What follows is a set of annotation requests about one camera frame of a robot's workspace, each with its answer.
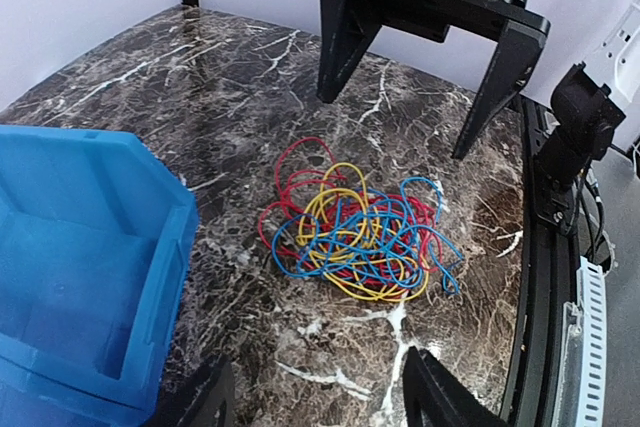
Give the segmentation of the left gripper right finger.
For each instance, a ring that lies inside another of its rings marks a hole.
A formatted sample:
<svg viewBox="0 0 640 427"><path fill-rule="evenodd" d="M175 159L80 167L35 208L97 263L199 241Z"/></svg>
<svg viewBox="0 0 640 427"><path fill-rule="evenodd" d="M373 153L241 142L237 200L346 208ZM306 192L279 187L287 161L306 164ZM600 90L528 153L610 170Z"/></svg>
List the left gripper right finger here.
<svg viewBox="0 0 640 427"><path fill-rule="evenodd" d="M504 426L428 350L410 347L402 373L407 425Z"/></svg>

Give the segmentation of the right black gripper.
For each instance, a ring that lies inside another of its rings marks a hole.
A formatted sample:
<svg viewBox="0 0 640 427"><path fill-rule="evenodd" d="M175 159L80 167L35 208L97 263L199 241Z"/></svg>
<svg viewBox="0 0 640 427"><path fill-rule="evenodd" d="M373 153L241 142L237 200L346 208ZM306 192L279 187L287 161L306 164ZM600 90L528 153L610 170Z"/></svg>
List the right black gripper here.
<svg viewBox="0 0 640 427"><path fill-rule="evenodd" d="M527 0L320 0L317 97L323 103L336 100L382 24L438 43L445 41L450 27L498 41L452 153L453 159L462 160L490 121L526 86L545 47L550 22L526 4Z"/></svg>

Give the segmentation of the blue three-compartment plastic bin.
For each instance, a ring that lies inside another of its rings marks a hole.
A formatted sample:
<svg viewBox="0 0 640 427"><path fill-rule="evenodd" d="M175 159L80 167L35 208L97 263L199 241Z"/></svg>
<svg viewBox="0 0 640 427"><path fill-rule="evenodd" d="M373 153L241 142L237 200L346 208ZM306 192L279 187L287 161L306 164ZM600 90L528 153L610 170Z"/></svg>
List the blue three-compartment plastic bin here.
<svg viewBox="0 0 640 427"><path fill-rule="evenodd" d="M199 223L133 134L1 129L1 422L155 411Z"/></svg>

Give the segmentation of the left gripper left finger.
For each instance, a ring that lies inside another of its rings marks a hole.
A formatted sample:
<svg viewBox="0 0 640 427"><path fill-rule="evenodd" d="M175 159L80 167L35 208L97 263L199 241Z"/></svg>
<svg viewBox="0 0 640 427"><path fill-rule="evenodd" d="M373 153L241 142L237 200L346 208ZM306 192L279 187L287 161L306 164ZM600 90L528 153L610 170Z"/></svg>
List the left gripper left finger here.
<svg viewBox="0 0 640 427"><path fill-rule="evenodd" d="M235 378L229 357L212 355L173 394L160 402L155 426L234 425Z"/></svg>

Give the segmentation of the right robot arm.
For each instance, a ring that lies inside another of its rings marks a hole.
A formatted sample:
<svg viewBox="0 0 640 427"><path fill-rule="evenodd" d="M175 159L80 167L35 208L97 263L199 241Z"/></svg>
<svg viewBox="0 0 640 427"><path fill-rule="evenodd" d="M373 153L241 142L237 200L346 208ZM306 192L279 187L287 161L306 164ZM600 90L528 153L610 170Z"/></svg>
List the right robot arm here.
<svg viewBox="0 0 640 427"><path fill-rule="evenodd" d="M382 27L437 43L458 28L495 43L495 50L456 141L465 157L489 122L529 82L541 57L549 21L527 0L320 0L318 98L336 100ZM629 6L596 50L573 65L554 88L557 126L533 156L543 220L571 228L593 161L603 158L639 89L639 7Z"/></svg>

